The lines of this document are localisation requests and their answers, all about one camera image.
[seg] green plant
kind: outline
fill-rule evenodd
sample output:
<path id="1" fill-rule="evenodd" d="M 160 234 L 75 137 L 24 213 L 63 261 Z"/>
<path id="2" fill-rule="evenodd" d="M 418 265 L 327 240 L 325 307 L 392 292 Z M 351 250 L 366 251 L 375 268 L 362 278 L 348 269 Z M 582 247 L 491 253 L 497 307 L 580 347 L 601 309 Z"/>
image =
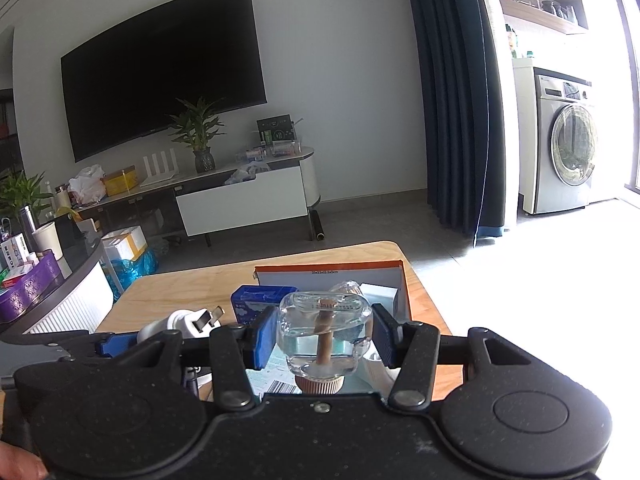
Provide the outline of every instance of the green plant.
<path id="1" fill-rule="evenodd" d="M 207 103 L 204 97 L 192 104 L 184 99 L 178 99 L 187 109 L 180 115 L 170 116 L 174 120 L 174 132 L 169 135 L 175 137 L 172 142 L 184 142 L 192 150 L 204 150 L 209 141 L 216 135 L 224 135 L 219 126 L 224 126 L 220 118 L 215 115 L 212 107 L 215 103 Z"/>
<path id="2" fill-rule="evenodd" d="M 40 192 L 43 177 L 44 172 L 31 178 L 27 178 L 23 171 L 10 173 L 0 182 L 0 210 L 17 217 L 18 211 L 29 205 L 37 217 L 41 211 L 50 207 L 49 203 L 42 201 L 53 196 L 51 193 Z"/>

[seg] white plug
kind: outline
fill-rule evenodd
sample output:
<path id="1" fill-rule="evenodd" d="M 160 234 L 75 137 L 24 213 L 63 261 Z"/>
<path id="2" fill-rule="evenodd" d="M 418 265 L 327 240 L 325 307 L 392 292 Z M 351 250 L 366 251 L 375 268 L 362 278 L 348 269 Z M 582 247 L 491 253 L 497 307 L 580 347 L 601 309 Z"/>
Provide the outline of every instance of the white plug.
<path id="1" fill-rule="evenodd" d="M 176 310 L 169 316 L 158 321 L 149 323 L 138 332 L 138 343 L 149 339 L 154 334 L 162 330 L 179 330 L 182 337 L 192 339 L 196 337 L 209 337 L 209 333 L 220 326 L 220 317 L 225 313 L 217 306 L 213 313 L 206 308 L 200 310 Z"/>

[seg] washing machine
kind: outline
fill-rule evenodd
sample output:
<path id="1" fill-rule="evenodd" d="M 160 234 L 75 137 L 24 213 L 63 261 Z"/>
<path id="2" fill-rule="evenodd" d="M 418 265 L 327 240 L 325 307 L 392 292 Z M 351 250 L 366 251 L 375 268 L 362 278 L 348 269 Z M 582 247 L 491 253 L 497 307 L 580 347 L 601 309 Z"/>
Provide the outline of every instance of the washing machine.
<path id="1" fill-rule="evenodd" d="M 538 67 L 514 68 L 520 195 L 530 214 L 589 203 L 598 135 L 591 83 Z"/>

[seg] open shelf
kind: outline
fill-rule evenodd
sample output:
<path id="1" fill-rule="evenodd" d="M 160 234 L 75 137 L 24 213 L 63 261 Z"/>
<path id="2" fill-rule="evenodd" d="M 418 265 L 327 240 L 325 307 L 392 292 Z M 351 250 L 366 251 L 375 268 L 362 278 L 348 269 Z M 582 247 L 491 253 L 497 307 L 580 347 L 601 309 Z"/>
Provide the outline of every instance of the open shelf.
<path id="1" fill-rule="evenodd" d="M 527 4 L 521 4 L 520 2 L 514 2 L 513 0 L 500 0 L 502 6 L 502 12 L 507 16 L 513 16 L 514 18 L 520 18 L 527 22 L 537 23 L 543 27 L 552 28 L 558 32 L 565 34 L 585 34 L 589 30 L 570 22 L 558 18 L 556 15 L 544 10 L 537 9 Z"/>
<path id="2" fill-rule="evenodd" d="M 558 18 L 557 16 L 537 9 L 527 4 L 521 4 L 513 0 L 500 0 L 502 12 L 507 16 L 520 18 L 528 22 L 537 23 L 543 27 L 549 27 L 553 30 L 563 32 L 564 34 L 585 34 L 589 30 L 587 25 L 587 17 L 584 13 L 584 5 L 582 0 L 553 0 L 561 6 L 572 6 L 574 8 L 575 17 L 578 23 L 572 23 L 568 20 Z"/>

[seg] white wall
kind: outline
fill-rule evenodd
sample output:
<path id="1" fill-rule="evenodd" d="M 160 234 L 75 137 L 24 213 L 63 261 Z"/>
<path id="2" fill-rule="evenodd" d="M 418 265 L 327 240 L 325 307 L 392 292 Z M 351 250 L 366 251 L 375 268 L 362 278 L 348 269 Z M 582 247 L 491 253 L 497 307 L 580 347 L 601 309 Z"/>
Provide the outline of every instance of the white wall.
<path id="1" fill-rule="evenodd" d="M 117 23 L 169 0 L 19 0 L 2 15 L 15 26 L 14 99 L 24 165 L 52 183 L 89 164 L 105 171 L 176 146 L 154 134 L 75 163 L 64 111 L 60 57 Z M 268 104 L 223 115 L 217 163 L 256 144 L 255 121 L 304 117 L 298 133 L 316 149 L 324 200 L 426 186 L 424 120 L 409 0 L 254 0 Z M 193 167 L 187 149 L 183 167 Z"/>

